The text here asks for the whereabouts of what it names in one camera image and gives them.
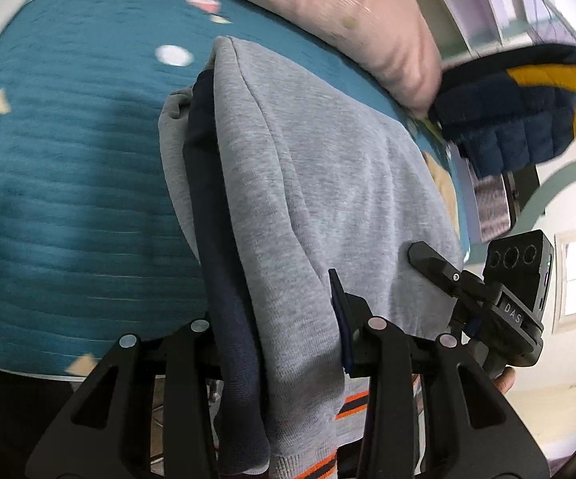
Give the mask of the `right hand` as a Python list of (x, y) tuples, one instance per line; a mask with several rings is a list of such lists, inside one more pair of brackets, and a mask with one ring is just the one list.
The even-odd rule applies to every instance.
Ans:
[(514, 386), (515, 380), (516, 371), (511, 368), (511, 366), (506, 366), (503, 371), (493, 379), (493, 385), (496, 386), (501, 394), (506, 395)]

